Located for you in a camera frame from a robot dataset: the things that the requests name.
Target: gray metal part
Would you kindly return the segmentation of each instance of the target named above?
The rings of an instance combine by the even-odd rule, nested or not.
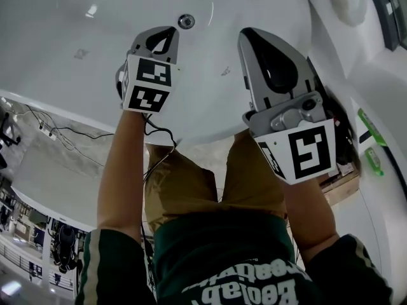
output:
[[[171,64],[177,64],[177,57],[178,57],[178,44],[179,44],[179,32],[178,30],[175,31],[174,36],[172,38],[169,50],[164,53],[164,54],[156,54],[152,51],[149,51],[146,48],[146,41],[147,39],[155,35],[159,32],[163,32],[167,29],[171,28],[171,26],[161,26],[161,27],[155,27],[149,30],[146,30],[145,32],[140,33],[137,35],[135,38],[132,48],[129,51],[131,54],[138,55],[140,57],[145,57],[145,58],[153,58],[158,61],[163,61],[163,62],[168,62],[167,60],[170,58],[169,63]]]
[[[296,65],[298,71],[298,83],[292,90],[293,97],[298,97],[308,93],[306,80],[309,81],[311,90],[315,90],[314,74],[310,69],[306,58],[294,49],[290,44],[276,35],[270,34],[260,29],[254,29],[263,39],[267,40],[282,53],[287,55]],[[247,76],[247,84],[250,89],[253,108],[256,112],[261,112],[267,109],[265,98],[268,97],[272,106],[287,102],[290,100],[290,94],[278,94],[272,91],[268,86],[261,72],[256,54],[251,46],[248,38],[240,33],[238,39],[238,51],[242,69]]]
[[[306,111],[302,108],[303,103],[308,99],[314,99],[316,102],[312,110]],[[279,104],[271,109],[257,112],[247,120],[243,115],[244,122],[249,126],[253,137],[260,137],[270,133],[284,131],[296,128],[300,121],[320,122],[326,119],[324,108],[322,106],[322,97],[317,91],[304,94],[285,103]],[[272,121],[280,120],[283,123],[281,130],[272,128]]]

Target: cable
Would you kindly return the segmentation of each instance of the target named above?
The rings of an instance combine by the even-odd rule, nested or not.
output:
[[[28,105],[27,105],[27,107],[28,107],[29,110],[31,111],[32,115],[34,115],[34,116],[36,117],[36,119],[37,119],[37,121],[38,121],[38,124],[41,126],[41,122],[40,122],[39,119],[37,118],[36,114],[32,111],[31,107],[29,107]]]
[[[30,111],[27,111],[27,112],[24,112],[24,113],[14,113],[13,111],[6,110],[2,105],[0,105],[0,107],[2,107],[5,112],[7,112],[7,113],[12,113],[13,115],[16,115],[16,116],[18,116],[18,115],[24,116],[24,115],[26,115],[26,114],[28,114],[28,113],[33,113],[33,114],[34,114],[34,112],[36,112],[36,113],[38,113],[38,114],[47,115],[50,119],[52,119],[47,113],[41,112],[41,111],[30,110]]]
[[[300,257],[300,250],[299,250],[299,248],[297,247],[297,258],[295,259],[295,264],[297,264],[299,257]]]
[[[36,119],[37,119],[39,125],[41,125],[41,122],[39,121],[38,117],[35,115],[34,111],[31,109],[31,107],[29,107],[28,105],[27,105],[27,107],[30,109],[31,113],[36,117]],[[52,131],[54,131],[54,130],[58,130],[59,132],[60,132],[60,130],[70,130],[70,131],[72,131],[72,132],[74,132],[74,133],[76,133],[76,134],[78,134],[78,135],[86,135],[87,137],[91,138],[92,140],[96,140],[96,139],[99,139],[99,138],[102,138],[102,137],[107,137],[107,136],[109,136],[109,135],[114,135],[114,133],[107,133],[107,134],[99,135],[99,136],[97,136],[97,137],[93,137],[93,136],[88,135],[88,134],[86,134],[86,133],[78,132],[78,131],[76,131],[76,130],[73,130],[73,129],[71,129],[71,128],[68,128],[67,126],[64,126],[64,127],[62,127],[62,128],[57,128],[57,126],[56,126],[56,124],[55,124],[53,118],[52,118],[48,113],[45,113],[45,112],[38,112],[38,113],[47,115],[47,116],[51,119],[52,123],[55,125],[55,126],[50,130],[50,133],[52,133]]]
[[[70,131],[72,131],[72,132],[74,132],[74,133],[76,133],[76,134],[78,134],[78,135],[86,135],[87,137],[89,137],[89,138],[91,138],[92,140],[96,140],[96,139],[99,139],[99,138],[102,138],[102,137],[107,137],[107,136],[109,136],[109,135],[114,135],[114,133],[107,133],[107,134],[104,134],[104,135],[99,135],[99,136],[97,136],[97,137],[93,137],[93,136],[91,136],[91,135],[88,135],[88,134],[86,134],[86,133],[83,133],[83,132],[78,132],[78,131],[76,131],[76,130],[73,130],[73,129],[71,129],[71,128],[68,128],[67,126],[65,126],[65,127],[63,127],[63,128],[52,128],[51,130],[50,130],[50,133],[52,133],[52,131],[54,131],[54,130],[70,130]]]
[[[222,191],[224,191],[224,189],[221,189],[220,187],[217,187],[216,190],[222,190]],[[217,202],[222,202],[222,200],[223,200],[223,195],[220,197],[220,199],[218,199]]]
[[[148,177],[151,175],[151,173],[158,167],[159,164],[161,164],[163,161],[165,161],[176,149],[177,147],[177,142],[174,140],[174,136],[171,132],[171,130],[166,129],[166,128],[160,128],[159,126],[156,126],[153,122],[151,122],[150,117],[152,116],[152,114],[150,114],[149,116],[146,116],[145,114],[142,113],[142,117],[144,118],[146,124],[144,125],[144,134],[145,135],[151,135],[155,132],[159,132],[159,131],[163,131],[163,132],[167,132],[170,135],[171,141],[173,143],[173,147],[172,149],[160,160],[157,161],[146,173],[144,173],[144,178],[143,178],[143,183],[146,183]],[[151,131],[151,132],[147,132],[146,131],[146,127],[147,127],[147,123],[152,126],[155,130]]]
[[[41,125],[40,120],[38,119],[38,117],[36,116],[36,114],[34,113],[34,111],[31,109],[31,107],[29,107],[28,105],[27,105],[27,107],[30,109],[31,113],[35,116],[35,118],[37,119],[39,125]],[[55,125],[55,122],[54,122],[53,118],[52,118],[48,113],[45,113],[45,112],[38,112],[38,113],[47,115],[47,116],[51,119],[52,123]],[[113,133],[109,133],[109,134],[105,134],[105,135],[100,135],[100,136],[98,136],[98,137],[91,137],[91,136],[89,136],[89,135],[87,135],[87,134],[85,134],[85,133],[77,132],[77,131],[75,131],[75,130],[73,130],[73,129],[71,129],[71,128],[57,128],[57,127],[54,127],[54,128],[52,128],[52,129],[50,130],[50,133],[52,132],[52,130],[58,130],[60,137],[58,137],[58,135],[56,135],[56,136],[59,138],[58,140],[61,142],[61,144],[62,144],[68,151],[74,151],[74,150],[76,150],[78,153],[80,153],[80,154],[81,154],[83,157],[85,157],[86,159],[89,159],[90,161],[93,161],[95,164],[97,164],[97,165],[99,165],[99,166],[101,166],[101,167],[104,167],[104,165],[102,165],[102,164],[98,163],[97,161],[95,161],[94,159],[89,158],[88,156],[84,155],[84,154],[72,143],[72,141],[70,141],[67,137],[65,137],[65,136],[61,133],[60,130],[62,130],[62,129],[69,129],[70,131],[73,131],[73,132],[75,132],[75,133],[77,133],[77,134],[80,134],[80,135],[86,135],[87,137],[90,137],[91,139],[94,139],[94,140],[95,140],[95,139],[98,139],[98,138],[101,138],[101,137],[108,136],[108,135],[114,135]],[[69,149],[69,148],[63,143],[61,137],[72,147],[72,149]]]

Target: green tape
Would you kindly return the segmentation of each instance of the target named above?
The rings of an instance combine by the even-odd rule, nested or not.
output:
[[[360,119],[362,120],[364,125],[366,125],[366,128],[368,128],[370,134],[373,136],[373,138],[375,138],[376,142],[380,146],[387,147],[386,141],[384,141],[384,138],[382,137],[380,132],[377,130],[375,125],[372,123],[372,121],[370,121],[370,119],[368,118],[366,113],[362,109],[359,109],[357,112],[357,115],[359,115]]]

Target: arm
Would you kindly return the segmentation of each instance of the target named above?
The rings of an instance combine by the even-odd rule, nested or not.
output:
[[[316,179],[283,184],[291,231],[305,264],[339,240],[335,218]]]
[[[98,229],[112,229],[141,242],[144,119],[123,111],[99,189]]]

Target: black wire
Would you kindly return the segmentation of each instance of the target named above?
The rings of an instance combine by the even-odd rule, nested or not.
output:
[[[153,122],[151,122],[150,117],[152,116],[152,114],[150,114],[149,116],[146,116],[145,114],[142,113],[141,115],[145,121],[145,124],[144,124],[144,134],[145,135],[151,135],[152,133],[159,132],[159,131],[167,132],[170,135],[171,141],[173,143],[172,149],[160,161],[157,161],[146,173],[144,173],[143,183],[146,183],[148,177],[158,167],[158,165],[161,164],[164,160],[166,160],[170,156],[170,154],[172,154],[175,151],[175,149],[177,147],[177,142],[174,140],[174,136],[173,136],[171,130],[166,129],[166,128],[160,128],[159,126],[156,126]],[[151,132],[147,132],[146,131],[147,124],[151,125],[155,130],[153,130]]]
[[[34,111],[31,109],[31,107],[29,107],[28,105],[27,105],[27,107],[29,108],[29,110],[31,111],[31,113],[36,117],[36,119],[37,119],[37,121],[38,121],[38,124],[41,126],[41,122],[40,122],[40,120],[37,118],[37,116],[36,116],[36,114],[34,113]]]
[[[99,138],[102,138],[102,137],[107,137],[108,135],[114,135],[114,133],[107,133],[107,134],[105,134],[105,135],[99,135],[99,136],[97,136],[97,137],[93,137],[93,136],[88,135],[88,134],[86,134],[86,133],[78,132],[78,131],[76,131],[76,130],[73,130],[73,129],[71,129],[71,128],[68,128],[67,126],[65,126],[65,127],[63,127],[63,128],[57,128],[57,127],[52,128],[51,131],[50,131],[50,133],[52,133],[52,131],[54,131],[54,130],[70,130],[70,131],[72,131],[72,132],[74,132],[74,133],[76,133],[76,134],[78,134],[78,135],[86,135],[87,137],[91,138],[92,140],[96,140],[96,139],[99,139]]]
[[[52,238],[54,238],[54,235],[52,235],[52,234],[50,233],[50,229],[47,228],[46,230],[48,231],[48,234],[49,234]]]
[[[385,153],[386,153],[386,155],[387,155],[387,157],[388,157],[388,159],[390,161],[390,164],[393,166],[394,171],[396,172],[397,178],[400,181],[401,189],[403,190],[403,193],[404,193],[404,197],[407,198],[407,184],[406,184],[406,181],[405,181],[405,179],[403,177],[403,173],[401,172],[400,167],[397,164],[397,161],[394,158],[390,148],[387,147],[387,146],[382,146],[382,148],[385,151]]]
[[[297,247],[297,258],[295,259],[295,264],[297,264],[299,257],[300,257],[300,250]]]
[[[37,119],[39,125],[41,125],[41,122],[40,122],[39,119],[37,118],[37,116],[36,116],[36,114],[34,113],[34,111],[31,109],[31,107],[29,107],[28,105],[27,105],[27,107],[30,109],[31,113],[33,113],[33,115],[36,117],[36,119]],[[52,120],[52,122],[55,124],[53,118],[52,118],[48,113],[46,113],[46,112],[42,112],[42,113],[46,114],[46,115]],[[109,136],[109,135],[114,135],[114,133],[107,133],[107,134],[104,134],[104,135],[99,135],[99,136],[97,136],[97,137],[93,137],[93,136],[88,135],[88,134],[86,134],[86,133],[78,132],[78,131],[76,131],[76,130],[73,130],[73,129],[71,129],[71,128],[68,128],[67,126],[65,126],[65,127],[63,127],[63,128],[57,128],[57,127],[55,126],[55,127],[53,127],[53,128],[50,130],[50,133],[52,133],[52,131],[54,131],[54,130],[70,130],[70,131],[72,131],[72,132],[74,132],[74,133],[76,133],[76,134],[78,134],[78,135],[86,135],[87,137],[91,138],[92,140],[96,140],[96,139],[99,139],[99,138],[102,138],[102,137],[107,137],[107,136]]]
[[[29,107],[28,105],[27,105],[27,107],[30,109],[31,113],[36,117],[36,119],[37,119],[39,125],[41,126],[41,122],[40,122],[40,120],[38,119],[38,117],[36,116],[36,114],[34,113],[34,111],[33,111],[33,110],[31,109],[31,107]],[[46,113],[46,112],[38,112],[38,113],[43,113],[43,114],[47,115],[47,116],[51,119],[51,121],[53,122],[53,124],[55,125],[55,122],[54,122],[53,118],[52,118],[48,113]],[[57,128],[57,127],[54,127],[54,128],[51,129],[50,133],[52,132],[52,130],[58,130],[58,131],[59,131],[59,130],[63,130],[63,129],[68,129],[68,130],[73,131],[74,133],[77,133],[77,134],[80,134],[80,135],[86,135],[87,137],[90,137],[91,139],[94,139],[94,140],[95,140],[95,139],[98,139],[98,138],[101,138],[101,137],[105,137],[105,136],[107,136],[107,135],[114,135],[113,133],[108,133],[108,134],[105,134],[105,135],[100,135],[100,136],[98,136],[98,137],[91,137],[91,136],[89,136],[89,135],[87,135],[87,134],[85,134],[85,133],[77,132],[77,131],[75,131],[75,130],[73,130],[73,129],[71,129],[71,128],[68,128],[68,127],[67,127],[67,128]],[[59,131],[59,134],[60,134],[63,138],[67,139],[67,138],[61,133],[61,131]],[[83,157],[85,157],[86,159],[89,159],[90,161],[93,161],[94,163],[98,164],[99,166],[104,167],[104,165],[102,165],[102,164],[100,164],[99,162],[95,161],[94,159],[92,159],[92,158],[90,158],[90,157],[84,155],[76,146],[73,145],[72,142],[71,142],[71,144],[72,144],[72,148],[73,148],[73,149],[69,149],[67,146],[65,146],[65,144],[62,142],[61,139],[59,139],[59,140],[61,141],[62,145],[63,145],[68,151],[74,151],[74,150],[76,150],[78,153],[80,153],[80,154],[81,154]]]

